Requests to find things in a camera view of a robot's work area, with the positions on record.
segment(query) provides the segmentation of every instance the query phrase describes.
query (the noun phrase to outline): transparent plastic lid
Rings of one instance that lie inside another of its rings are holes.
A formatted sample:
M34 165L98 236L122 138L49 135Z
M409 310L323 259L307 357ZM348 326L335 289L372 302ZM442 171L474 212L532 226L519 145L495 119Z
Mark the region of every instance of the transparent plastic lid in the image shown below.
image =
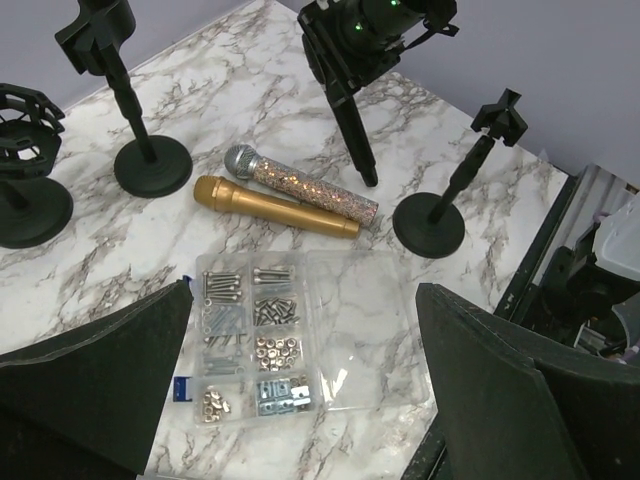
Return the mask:
M406 276L387 252L306 256L311 331L328 410L417 404L428 398L426 360Z

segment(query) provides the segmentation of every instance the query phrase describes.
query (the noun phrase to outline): white marble surface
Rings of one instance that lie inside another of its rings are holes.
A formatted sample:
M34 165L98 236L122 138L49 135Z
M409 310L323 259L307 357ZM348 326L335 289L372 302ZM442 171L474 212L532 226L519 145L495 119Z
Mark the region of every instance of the white marble surface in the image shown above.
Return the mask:
M391 250L402 255L412 288L441 283L491 309L566 178L519 148L498 146L456 202L466 219L463 246L447 259L423 260L398 243L391 214L411 193L444 190L478 138L467 115L396 74L371 85L358 103L381 182L367 189L307 68L295 15L268 0L178 43L132 77L149 130L181 141L192 152L194 175L170 197L130 197L113 178L113 158L132 134L112 93L70 109L52 177L71 191L73 219L41 247L0 249L0 352L117 310L193 273L195 257L207 252ZM496 85L496 98L504 87ZM192 200L193 184L221 174L223 153L235 143L375 199L377 220L347 241L205 210ZM191 331L178 373L191 371L193 337ZM431 396L423 405L319 413L277 429L198 430L188 406L167 404L149 470L230 480L397 479L435 411Z

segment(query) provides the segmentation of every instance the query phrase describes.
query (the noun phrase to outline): gold microphone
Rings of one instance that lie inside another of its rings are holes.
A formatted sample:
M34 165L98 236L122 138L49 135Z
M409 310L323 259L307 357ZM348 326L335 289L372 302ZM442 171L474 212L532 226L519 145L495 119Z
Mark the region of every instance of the gold microphone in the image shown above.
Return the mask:
M254 192L223 177L200 177L193 198L216 212L243 213L334 237L356 238L360 231L358 223L337 213Z

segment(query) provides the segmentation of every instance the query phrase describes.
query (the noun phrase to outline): wall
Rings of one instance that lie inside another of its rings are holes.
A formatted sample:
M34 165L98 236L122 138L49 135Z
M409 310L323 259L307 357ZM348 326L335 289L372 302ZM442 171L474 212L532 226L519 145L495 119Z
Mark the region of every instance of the wall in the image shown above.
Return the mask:
M570 173L598 163L640 186L640 2L458 0L458 12L456 38L407 52L398 71L470 115L519 91L524 147Z
M133 68L243 3L238 0L129 0L137 28L120 51ZM43 91L68 107L103 87L80 76L54 39L78 15L77 0L0 0L0 82Z

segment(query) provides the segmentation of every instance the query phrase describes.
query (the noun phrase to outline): silver mesh microphone grille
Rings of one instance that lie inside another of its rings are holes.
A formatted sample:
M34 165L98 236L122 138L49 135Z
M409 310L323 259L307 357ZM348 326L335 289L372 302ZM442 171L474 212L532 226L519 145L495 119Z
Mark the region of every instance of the silver mesh microphone grille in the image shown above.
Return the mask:
M251 178L255 163L259 159L258 152L249 145L234 145L227 150L227 154L224 156L224 166L229 173L240 180L248 180Z

